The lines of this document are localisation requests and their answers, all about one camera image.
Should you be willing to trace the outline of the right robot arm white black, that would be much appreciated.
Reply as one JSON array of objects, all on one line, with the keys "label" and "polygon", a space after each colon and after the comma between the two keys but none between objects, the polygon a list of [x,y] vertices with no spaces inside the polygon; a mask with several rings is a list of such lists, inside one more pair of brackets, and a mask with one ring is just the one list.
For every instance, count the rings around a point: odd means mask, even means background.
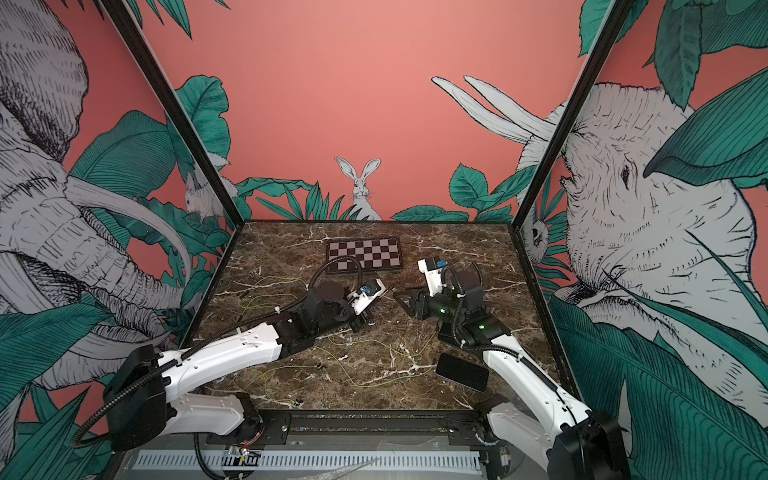
[{"label": "right robot arm white black", "polygon": [[628,479],[622,429],[557,384],[490,314],[480,271],[458,272],[437,257],[418,263],[424,287],[410,291],[409,316],[440,321],[445,342],[498,374],[530,410],[502,402],[486,415],[493,436],[536,462],[551,479]]}]

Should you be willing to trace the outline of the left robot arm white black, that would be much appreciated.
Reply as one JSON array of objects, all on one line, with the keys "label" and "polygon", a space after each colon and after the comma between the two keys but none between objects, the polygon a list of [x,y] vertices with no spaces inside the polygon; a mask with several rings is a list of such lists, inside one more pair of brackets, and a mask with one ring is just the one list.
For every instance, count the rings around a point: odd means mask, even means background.
[{"label": "left robot arm white black", "polygon": [[197,393],[197,388],[239,370],[272,363],[314,346],[341,327],[360,330],[366,311],[386,291],[379,278],[366,279],[353,263],[356,283],[349,289],[321,281],[318,269],[299,300],[258,317],[242,319],[199,344],[159,352],[145,345],[124,360],[103,395],[104,404],[78,427],[71,446],[108,441],[115,451],[142,446],[158,436],[210,433],[236,443],[255,436],[260,416],[250,397]]}]

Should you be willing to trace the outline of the black smartphone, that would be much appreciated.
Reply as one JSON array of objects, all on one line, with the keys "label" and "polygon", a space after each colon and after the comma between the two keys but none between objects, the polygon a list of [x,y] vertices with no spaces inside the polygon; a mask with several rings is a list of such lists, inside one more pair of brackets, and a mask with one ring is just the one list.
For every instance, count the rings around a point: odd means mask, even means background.
[{"label": "black smartphone", "polygon": [[393,298],[409,317],[421,319],[422,301],[420,289],[395,291]]}]

